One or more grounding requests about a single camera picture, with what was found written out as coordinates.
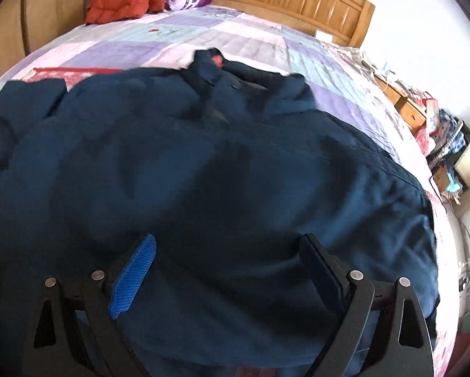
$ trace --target bed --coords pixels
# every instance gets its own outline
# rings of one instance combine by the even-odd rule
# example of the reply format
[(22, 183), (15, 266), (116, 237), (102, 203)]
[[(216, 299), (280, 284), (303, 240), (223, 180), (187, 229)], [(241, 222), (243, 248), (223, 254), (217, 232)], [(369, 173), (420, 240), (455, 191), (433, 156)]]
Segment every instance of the bed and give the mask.
[[(440, 304), (435, 376), (443, 376), (458, 324), (456, 252), (446, 211), (435, 195), (425, 157), (407, 125), (374, 80), (341, 46), (360, 46), (374, 6), (366, 0), (215, 0), (213, 5), (106, 25), (78, 26), (33, 51), (0, 77), (66, 79), (68, 86), (94, 68), (180, 68), (198, 49), (216, 47), (228, 60), (281, 74), (304, 75), (318, 109), (356, 127), (421, 183), (432, 202)], [(336, 44), (310, 35), (329, 32)]]

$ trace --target nightstand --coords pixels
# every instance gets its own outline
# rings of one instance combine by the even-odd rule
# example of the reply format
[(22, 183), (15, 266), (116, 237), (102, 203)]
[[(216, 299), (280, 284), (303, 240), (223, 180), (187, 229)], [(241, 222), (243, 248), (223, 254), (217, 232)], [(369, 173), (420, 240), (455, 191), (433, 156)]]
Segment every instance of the nightstand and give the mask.
[(387, 82), (383, 77), (375, 74), (375, 80), (386, 97), (394, 104), (395, 109), (407, 123), (411, 133), (419, 131), (427, 118), (419, 107), (394, 84)]

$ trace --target bedspread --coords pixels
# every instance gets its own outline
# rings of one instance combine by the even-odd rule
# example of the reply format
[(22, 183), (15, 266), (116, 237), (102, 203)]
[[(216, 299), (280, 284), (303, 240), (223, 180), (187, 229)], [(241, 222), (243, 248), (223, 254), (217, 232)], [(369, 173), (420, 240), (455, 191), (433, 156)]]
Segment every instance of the bedspread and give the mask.
[(237, 10), (207, 6), (77, 27), (6, 72), (0, 89), (9, 79), (30, 78), (36, 68), (180, 68), (191, 62), (195, 50), (210, 47), (231, 61), (304, 75), (318, 109), (367, 134), (420, 181), (433, 206), (441, 299), (434, 365), (435, 375), (444, 375), (458, 324), (456, 252), (446, 211), (409, 129), (379, 87), (354, 69), (338, 47)]

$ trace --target blue gripper pad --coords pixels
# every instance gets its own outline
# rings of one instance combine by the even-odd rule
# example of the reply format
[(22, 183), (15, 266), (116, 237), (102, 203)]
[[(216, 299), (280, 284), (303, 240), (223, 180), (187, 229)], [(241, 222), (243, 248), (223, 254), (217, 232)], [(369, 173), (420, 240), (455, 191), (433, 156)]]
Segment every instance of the blue gripper pad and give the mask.
[(113, 283), (109, 313), (116, 319), (121, 312), (126, 312), (132, 304), (156, 254), (156, 240), (153, 235), (146, 235), (128, 260)]

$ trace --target silver bolt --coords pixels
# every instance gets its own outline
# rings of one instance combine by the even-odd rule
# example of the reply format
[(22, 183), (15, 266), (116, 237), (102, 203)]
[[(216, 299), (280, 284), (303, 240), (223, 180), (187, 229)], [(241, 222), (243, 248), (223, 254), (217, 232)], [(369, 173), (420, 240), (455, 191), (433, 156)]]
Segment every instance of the silver bolt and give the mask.
[(409, 279), (404, 278), (404, 277), (399, 279), (399, 283), (404, 287), (410, 287), (411, 286), (411, 282), (409, 281)]
[(105, 276), (106, 274), (104, 273), (104, 271), (100, 271), (100, 270), (94, 271), (92, 273), (92, 279), (94, 281), (100, 281), (101, 279), (104, 279)]
[(46, 286), (46, 287), (52, 287), (52, 286), (54, 286), (56, 283), (57, 283), (57, 279), (55, 279), (54, 277), (50, 277), (50, 278), (48, 278), (48, 279), (45, 281), (45, 286)]
[(350, 276), (356, 281), (362, 281), (362, 279), (364, 279), (364, 274), (361, 271), (352, 271), (350, 272)]

